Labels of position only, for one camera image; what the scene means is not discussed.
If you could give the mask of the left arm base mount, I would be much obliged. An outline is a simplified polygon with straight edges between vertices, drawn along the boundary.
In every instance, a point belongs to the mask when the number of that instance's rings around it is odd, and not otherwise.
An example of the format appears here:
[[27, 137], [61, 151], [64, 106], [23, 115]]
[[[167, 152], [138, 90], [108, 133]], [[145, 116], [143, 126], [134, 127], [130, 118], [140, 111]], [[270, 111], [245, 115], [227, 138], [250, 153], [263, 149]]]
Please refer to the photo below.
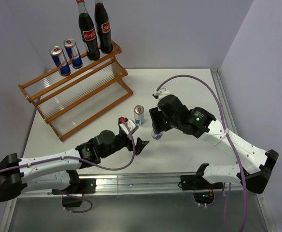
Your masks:
[[[95, 189], [96, 179], [79, 179], [65, 189], [52, 189], [51, 194], [62, 196], [61, 202], [64, 210], [71, 213], [85, 213], [93, 208], [93, 203], [85, 195], [95, 193]], [[89, 204], [88, 209], [76, 210], [85, 202]]]

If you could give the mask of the cola bottle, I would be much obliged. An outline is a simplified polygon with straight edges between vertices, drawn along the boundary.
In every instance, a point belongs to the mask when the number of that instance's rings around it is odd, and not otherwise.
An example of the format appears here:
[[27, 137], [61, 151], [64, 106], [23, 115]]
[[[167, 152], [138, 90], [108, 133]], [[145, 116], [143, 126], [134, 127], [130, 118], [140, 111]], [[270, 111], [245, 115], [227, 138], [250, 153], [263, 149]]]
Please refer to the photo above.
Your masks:
[[102, 0], [95, 1], [95, 23], [100, 41], [100, 49], [104, 54], [109, 54], [113, 50], [111, 26]]
[[87, 12], [85, 2], [77, 0], [78, 6], [78, 25], [81, 31], [82, 40], [85, 44], [86, 54], [89, 60], [96, 61], [100, 58], [100, 51], [98, 49], [98, 42], [94, 23]]

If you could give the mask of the blue silver can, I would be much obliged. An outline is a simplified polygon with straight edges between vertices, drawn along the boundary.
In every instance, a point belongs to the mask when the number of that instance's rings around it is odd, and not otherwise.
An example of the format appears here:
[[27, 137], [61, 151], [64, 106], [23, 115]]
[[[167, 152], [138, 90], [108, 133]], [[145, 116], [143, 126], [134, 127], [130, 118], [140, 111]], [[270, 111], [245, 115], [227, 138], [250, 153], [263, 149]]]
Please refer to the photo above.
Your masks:
[[152, 132], [151, 132], [151, 136], [155, 140], [161, 139], [163, 134], [164, 134], [163, 131], [158, 131], [158, 130], [155, 130], [155, 129], [153, 129]]

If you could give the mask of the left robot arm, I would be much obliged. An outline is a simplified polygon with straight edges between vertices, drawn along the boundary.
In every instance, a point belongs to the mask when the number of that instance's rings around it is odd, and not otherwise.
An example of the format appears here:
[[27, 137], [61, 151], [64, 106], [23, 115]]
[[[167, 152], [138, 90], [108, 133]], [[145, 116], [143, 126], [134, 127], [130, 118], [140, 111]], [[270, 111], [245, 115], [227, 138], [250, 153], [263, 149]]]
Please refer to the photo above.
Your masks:
[[0, 202], [18, 197], [21, 193], [51, 189], [53, 193], [80, 193], [79, 169], [99, 166], [104, 159], [122, 148], [139, 155], [149, 141], [141, 138], [133, 143], [129, 134], [120, 130], [114, 134], [104, 130], [88, 142], [59, 154], [19, 159], [7, 155], [0, 162]]

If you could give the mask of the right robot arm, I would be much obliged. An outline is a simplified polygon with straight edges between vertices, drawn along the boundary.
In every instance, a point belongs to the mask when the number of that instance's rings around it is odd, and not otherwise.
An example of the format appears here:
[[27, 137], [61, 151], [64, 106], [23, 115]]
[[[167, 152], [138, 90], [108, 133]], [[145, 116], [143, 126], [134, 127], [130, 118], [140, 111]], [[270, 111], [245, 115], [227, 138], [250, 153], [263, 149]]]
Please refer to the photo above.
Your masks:
[[271, 149], [265, 151], [245, 141], [213, 114], [201, 107], [188, 109], [178, 97], [161, 92], [154, 94], [157, 107], [149, 110], [154, 134], [178, 129], [186, 135], [203, 140], [231, 157], [239, 157], [241, 164], [215, 166], [202, 164], [195, 174], [196, 185], [202, 189], [210, 184], [241, 184], [248, 191], [261, 194], [271, 177], [279, 157]]

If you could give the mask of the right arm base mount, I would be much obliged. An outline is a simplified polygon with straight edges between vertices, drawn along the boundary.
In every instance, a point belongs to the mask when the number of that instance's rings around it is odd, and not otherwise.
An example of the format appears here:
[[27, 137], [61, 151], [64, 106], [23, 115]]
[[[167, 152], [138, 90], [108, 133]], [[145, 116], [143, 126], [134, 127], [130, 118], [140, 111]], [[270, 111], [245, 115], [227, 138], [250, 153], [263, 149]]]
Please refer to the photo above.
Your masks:
[[212, 186], [205, 180], [195, 177], [195, 175], [181, 175], [178, 187], [183, 190], [205, 190], [204, 192], [194, 193], [194, 200], [200, 204], [210, 204], [214, 200]]

